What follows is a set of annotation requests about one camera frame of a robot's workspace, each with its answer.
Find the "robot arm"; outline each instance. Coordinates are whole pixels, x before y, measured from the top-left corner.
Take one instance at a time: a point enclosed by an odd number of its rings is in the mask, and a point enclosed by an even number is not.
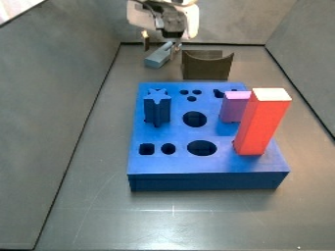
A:
[[[128,22],[160,30],[164,38],[194,38],[199,28],[196,0],[128,0]]]

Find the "pink block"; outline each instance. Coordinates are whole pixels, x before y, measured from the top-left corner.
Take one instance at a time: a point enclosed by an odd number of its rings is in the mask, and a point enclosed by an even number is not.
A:
[[[224,123],[240,122],[251,91],[226,91],[220,120]]]

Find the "red rectangular block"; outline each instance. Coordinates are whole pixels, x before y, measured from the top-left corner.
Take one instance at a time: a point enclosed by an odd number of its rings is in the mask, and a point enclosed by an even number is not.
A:
[[[284,88],[254,88],[246,105],[238,133],[238,155],[262,155],[292,98]]]

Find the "black shape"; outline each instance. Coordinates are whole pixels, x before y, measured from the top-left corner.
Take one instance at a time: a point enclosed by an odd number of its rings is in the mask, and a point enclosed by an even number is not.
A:
[[[190,102],[194,102],[194,101],[196,101],[196,97],[190,96],[190,97],[187,97],[187,100],[188,100]]]
[[[140,144],[140,155],[154,155],[155,154],[155,144],[144,143]]]
[[[162,150],[163,150],[163,153],[171,155],[175,153],[175,145],[171,143],[167,143],[163,145]]]
[[[207,123],[207,117],[199,112],[188,112],[183,115],[183,122],[191,127],[202,127]]]
[[[223,98],[226,96],[226,93],[219,89],[214,89],[214,93],[216,98]]]
[[[206,140],[195,140],[187,145],[187,150],[196,156],[210,156],[215,154],[218,147],[216,145]]]

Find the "circular hole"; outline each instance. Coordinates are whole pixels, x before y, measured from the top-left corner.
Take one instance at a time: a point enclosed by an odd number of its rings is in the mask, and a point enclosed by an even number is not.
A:
[[[187,95],[188,94],[188,90],[180,90],[180,94],[182,95]]]
[[[202,127],[207,123],[207,117],[199,112],[188,112],[183,115],[183,122],[191,127]]]
[[[196,156],[210,156],[216,152],[218,147],[210,141],[195,140],[187,145],[187,150]]]
[[[196,97],[190,96],[190,97],[187,97],[187,100],[188,100],[190,102],[194,102],[194,101],[196,100]]]
[[[195,95],[200,95],[200,94],[202,94],[202,91],[200,91],[200,90],[194,90],[192,93],[194,93]]]
[[[171,155],[175,152],[175,145],[171,143],[164,144],[162,150],[163,150],[163,153]]]

